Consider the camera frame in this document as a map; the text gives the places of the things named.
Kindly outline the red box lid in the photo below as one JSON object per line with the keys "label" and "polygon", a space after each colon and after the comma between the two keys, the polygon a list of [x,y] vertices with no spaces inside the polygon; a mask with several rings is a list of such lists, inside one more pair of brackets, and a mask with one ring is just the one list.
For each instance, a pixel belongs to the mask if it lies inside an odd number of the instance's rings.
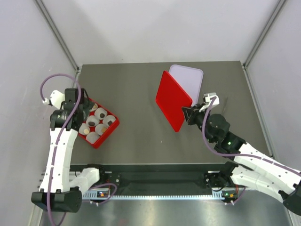
{"label": "red box lid", "polygon": [[160,110],[175,132],[184,122],[183,107],[191,107],[192,99],[168,71],[163,71],[155,98]]}

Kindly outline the dark brown chocolate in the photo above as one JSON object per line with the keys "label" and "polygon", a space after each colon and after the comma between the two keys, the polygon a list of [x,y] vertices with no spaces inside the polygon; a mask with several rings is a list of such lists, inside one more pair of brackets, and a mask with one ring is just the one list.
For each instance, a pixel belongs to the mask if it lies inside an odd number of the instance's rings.
{"label": "dark brown chocolate", "polygon": [[92,121],[90,121],[88,124],[89,124],[89,126],[94,126],[95,125],[95,123],[92,122]]}

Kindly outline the red chocolate box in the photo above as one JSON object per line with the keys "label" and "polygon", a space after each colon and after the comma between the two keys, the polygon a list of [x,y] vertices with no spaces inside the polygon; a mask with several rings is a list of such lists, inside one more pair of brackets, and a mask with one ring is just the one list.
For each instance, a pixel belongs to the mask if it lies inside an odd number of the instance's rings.
{"label": "red chocolate box", "polygon": [[[96,103],[98,105],[98,107],[102,107],[104,108],[107,112],[108,112],[108,115],[113,115],[116,120],[113,124],[111,124],[111,126],[108,127],[108,129],[106,130],[106,132],[100,136],[100,138],[94,143],[94,144],[91,144],[89,143],[88,141],[86,141],[86,136],[83,136],[81,134],[79,134],[79,136],[85,140],[88,144],[90,144],[93,148],[99,148],[100,145],[111,135],[111,133],[118,127],[119,125],[119,119],[118,117],[113,114],[111,111],[109,111],[108,109],[106,109],[105,107],[101,106],[100,104],[98,104],[97,102],[95,102],[94,100],[90,99],[92,102]],[[94,131],[95,132],[95,127],[90,127],[90,132]]]}

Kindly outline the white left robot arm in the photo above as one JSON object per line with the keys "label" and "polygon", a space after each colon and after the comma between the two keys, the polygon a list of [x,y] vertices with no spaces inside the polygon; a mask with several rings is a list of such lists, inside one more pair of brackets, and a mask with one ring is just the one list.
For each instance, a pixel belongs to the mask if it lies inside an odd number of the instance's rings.
{"label": "white left robot arm", "polygon": [[50,150],[44,178],[31,202],[43,210],[52,212],[79,211],[82,195],[92,185],[103,186],[107,176],[98,168],[85,168],[70,180],[70,165],[73,146],[82,123],[88,118],[92,101],[85,89],[68,88],[63,98],[55,90],[50,102],[57,102],[50,116]]}

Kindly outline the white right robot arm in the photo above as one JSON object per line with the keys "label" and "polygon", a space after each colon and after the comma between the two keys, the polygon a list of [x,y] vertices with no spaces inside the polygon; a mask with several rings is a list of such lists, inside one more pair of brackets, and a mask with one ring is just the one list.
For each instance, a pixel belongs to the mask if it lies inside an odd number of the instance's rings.
{"label": "white right robot arm", "polygon": [[182,107],[189,125],[197,125],[206,145],[216,155],[233,162],[220,173],[224,186],[236,184],[255,189],[280,201],[296,215],[301,214],[301,172],[266,156],[244,139],[230,132],[230,124],[221,114],[210,114],[201,105]]}

